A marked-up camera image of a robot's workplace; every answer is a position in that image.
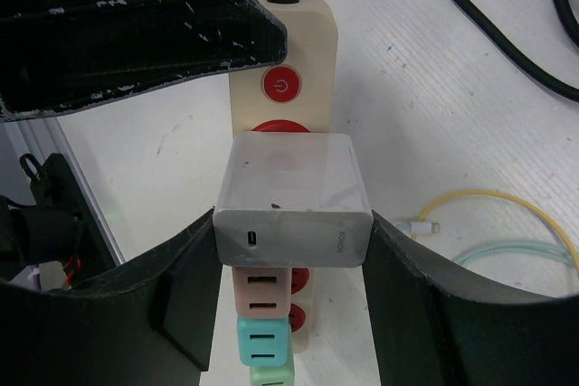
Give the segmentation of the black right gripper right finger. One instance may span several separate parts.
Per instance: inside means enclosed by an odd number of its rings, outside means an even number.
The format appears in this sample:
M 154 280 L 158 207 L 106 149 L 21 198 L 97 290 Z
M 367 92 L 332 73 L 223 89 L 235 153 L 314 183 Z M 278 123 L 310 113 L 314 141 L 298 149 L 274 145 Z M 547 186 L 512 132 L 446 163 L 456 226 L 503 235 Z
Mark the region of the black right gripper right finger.
M 363 264 L 383 385 L 576 385 L 578 297 L 484 278 L 375 216 Z

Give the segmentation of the teal cube charger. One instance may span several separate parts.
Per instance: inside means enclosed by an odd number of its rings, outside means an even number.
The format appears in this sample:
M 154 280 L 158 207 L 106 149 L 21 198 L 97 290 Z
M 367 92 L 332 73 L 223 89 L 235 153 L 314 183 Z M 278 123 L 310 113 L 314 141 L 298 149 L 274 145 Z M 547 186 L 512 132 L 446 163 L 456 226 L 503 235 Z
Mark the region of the teal cube charger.
M 250 367 L 280 367 L 289 358 L 290 322 L 276 319 L 237 317 L 237 338 L 242 364 Z

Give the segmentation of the beige power strip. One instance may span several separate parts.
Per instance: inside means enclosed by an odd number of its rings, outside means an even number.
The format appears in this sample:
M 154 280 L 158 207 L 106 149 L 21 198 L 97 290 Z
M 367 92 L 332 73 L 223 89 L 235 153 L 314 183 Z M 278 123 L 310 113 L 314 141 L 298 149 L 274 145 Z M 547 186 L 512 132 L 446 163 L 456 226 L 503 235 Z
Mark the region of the beige power strip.
M 275 66 L 234 72 L 229 76 L 233 133 L 327 133 L 331 127 L 337 62 L 337 24 L 324 0 L 258 0 L 287 29 L 285 60 Z M 292 350 L 308 348 L 316 271 L 290 268 L 289 324 Z

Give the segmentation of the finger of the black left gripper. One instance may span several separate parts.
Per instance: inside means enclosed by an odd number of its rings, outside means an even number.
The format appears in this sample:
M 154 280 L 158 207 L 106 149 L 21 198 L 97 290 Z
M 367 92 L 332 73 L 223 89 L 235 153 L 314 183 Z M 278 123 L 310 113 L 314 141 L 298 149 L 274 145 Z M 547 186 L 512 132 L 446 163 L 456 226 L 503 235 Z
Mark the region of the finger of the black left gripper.
M 1 119 L 67 115 L 284 61 L 258 0 L 1 0 Z

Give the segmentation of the green cube charger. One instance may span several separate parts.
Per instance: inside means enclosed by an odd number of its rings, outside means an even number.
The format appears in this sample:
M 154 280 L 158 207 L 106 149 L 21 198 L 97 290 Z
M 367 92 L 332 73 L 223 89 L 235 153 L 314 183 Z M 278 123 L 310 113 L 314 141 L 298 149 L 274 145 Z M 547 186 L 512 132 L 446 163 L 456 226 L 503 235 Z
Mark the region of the green cube charger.
M 251 367 L 251 386 L 294 386 L 295 369 L 292 366 Z

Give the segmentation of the white charger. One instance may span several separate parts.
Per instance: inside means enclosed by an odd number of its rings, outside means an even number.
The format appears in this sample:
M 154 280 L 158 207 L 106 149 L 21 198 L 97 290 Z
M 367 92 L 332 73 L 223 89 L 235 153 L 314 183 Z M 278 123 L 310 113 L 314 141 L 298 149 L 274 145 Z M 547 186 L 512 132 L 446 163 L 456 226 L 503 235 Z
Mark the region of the white charger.
M 349 136 L 234 138 L 213 215 L 223 264 L 355 268 L 365 261 L 373 223 Z

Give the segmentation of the pink cube charger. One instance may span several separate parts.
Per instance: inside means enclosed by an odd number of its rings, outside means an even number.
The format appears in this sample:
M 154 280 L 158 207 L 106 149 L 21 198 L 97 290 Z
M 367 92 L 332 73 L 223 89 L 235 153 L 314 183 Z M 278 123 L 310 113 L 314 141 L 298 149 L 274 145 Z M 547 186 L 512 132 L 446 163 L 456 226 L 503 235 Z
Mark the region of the pink cube charger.
M 248 319 L 281 319 L 290 312 L 291 269 L 233 267 L 236 312 Z

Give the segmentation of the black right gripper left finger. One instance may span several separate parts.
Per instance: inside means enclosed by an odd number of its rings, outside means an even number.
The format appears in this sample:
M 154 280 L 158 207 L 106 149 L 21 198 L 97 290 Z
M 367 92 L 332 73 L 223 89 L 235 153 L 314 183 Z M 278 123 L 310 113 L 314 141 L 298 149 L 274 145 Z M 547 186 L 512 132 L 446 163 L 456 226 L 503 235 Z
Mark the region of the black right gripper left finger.
M 4 385 L 196 385 L 222 265 L 213 215 L 70 290 L 1 286 Z

